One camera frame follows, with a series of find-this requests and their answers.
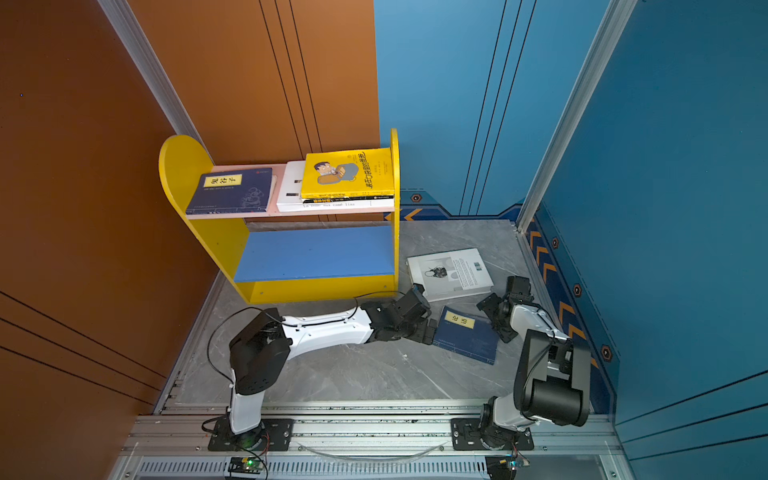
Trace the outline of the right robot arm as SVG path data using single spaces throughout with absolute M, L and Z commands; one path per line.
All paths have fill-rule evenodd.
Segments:
M 560 330 L 534 302 L 525 277 L 508 277 L 503 296 L 491 294 L 477 307 L 502 342 L 523 341 L 512 392 L 483 406 L 482 445 L 490 450 L 530 450 L 530 427 L 541 421 L 584 426 L 590 414 L 592 368 L 587 342 Z

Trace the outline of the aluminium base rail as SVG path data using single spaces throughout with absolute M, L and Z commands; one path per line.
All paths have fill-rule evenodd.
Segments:
M 111 471 L 114 479 L 233 479 L 233 456 L 255 456 L 266 479 L 489 479 L 486 456 L 524 457 L 516 479 L 629 479 L 609 419 L 582 427 L 540 423 L 531 450 L 483 450 L 459 428 L 477 422 L 477 400 L 272 402 L 263 420 L 277 438 L 256 453 L 211 451 L 207 423 L 221 407 L 170 408 L 140 416 Z

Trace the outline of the white book with brown bars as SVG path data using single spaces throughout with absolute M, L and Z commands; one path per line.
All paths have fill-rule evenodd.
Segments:
M 362 209 L 373 210 L 392 210 L 394 200 L 371 200 L 355 202 L 336 202 L 324 204 L 303 204 L 301 201 L 301 185 L 304 172 L 304 161 L 288 162 L 282 177 L 282 183 L 279 189 L 276 205 L 281 213 L 298 213 L 309 211 L 332 211 L 332 210 L 355 210 Z

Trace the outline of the dark blue book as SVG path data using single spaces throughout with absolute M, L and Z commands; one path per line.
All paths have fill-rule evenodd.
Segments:
M 214 172 L 200 177 L 187 215 L 250 214 L 267 211 L 272 191 L 271 168 Z
M 494 365 L 499 335 L 488 319 L 444 307 L 433 338 L 433 345 L 449 352 Z

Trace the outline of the yellow cartoon cover book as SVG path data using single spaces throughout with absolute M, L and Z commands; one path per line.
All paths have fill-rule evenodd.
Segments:
M 305 157 L 301 187 L 305 201 L 387 198 L 394 193 L 389 149 L 310 153 Z

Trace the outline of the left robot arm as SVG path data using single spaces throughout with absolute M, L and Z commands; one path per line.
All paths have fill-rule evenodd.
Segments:
M 286 364 L 309 352 L 340 345 L 364 345 L 407 339 L 430 345 L 438 328 L 424 287 L 414 284 L 396 299 L 386 291 L 354 298 L 355 306 L 336 313 L 297 317 L 276 308 L 256 307 L 257 315 L 229 342 L 229 371 L 213 370 L 229 381 L 227 412 L 202 425 L 211 451 L 256 453 L 277 438 L 262 420 L 266 391 Z

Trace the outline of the black book with orange title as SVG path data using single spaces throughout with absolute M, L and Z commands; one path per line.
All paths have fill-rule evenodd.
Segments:
M 352 196 L 352 197 L 318 197 L 318 198 L 301 198 L 303 204 L 324 204 L 324 203 L 336 203 L 336 202 L 355 202 L 355 201 L 371 201 L 371 200 L 394 200 L 394 195 L 372 195 L 372 196 Z

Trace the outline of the yellow pink blue bookshelf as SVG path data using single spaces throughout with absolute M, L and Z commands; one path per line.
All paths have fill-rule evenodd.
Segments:
M 223 276 L 249 305 L 392 296 L 400 280 L 400 206 L 337 210 L 330 222 L 306 221 L 271 206 L 250 217 L 191 219 L 186 208 L 203 174 L 223 175 L 196 139 L 168 138 L 159 177 L 169 203 Z

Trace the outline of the left green circuit board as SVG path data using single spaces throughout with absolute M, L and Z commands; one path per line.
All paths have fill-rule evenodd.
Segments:
M 233 479 L 266 479 L 268 469 L 255 456 L 233 456 L 229 459 L 227 476 Z

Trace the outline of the grey white photo book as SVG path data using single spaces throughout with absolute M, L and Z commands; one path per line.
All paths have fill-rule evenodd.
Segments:
M 424 287 L 429 302 L 490 294 L 494 286 L 476 248 L 412 256 L 406 265 L 411 281 Z

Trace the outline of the right circuit board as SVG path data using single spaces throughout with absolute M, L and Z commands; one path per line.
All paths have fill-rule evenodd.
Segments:
M 490 480 L 515 480 L 518 471 L 530 466 L 524 457 L 486 456 L 486 473 Z

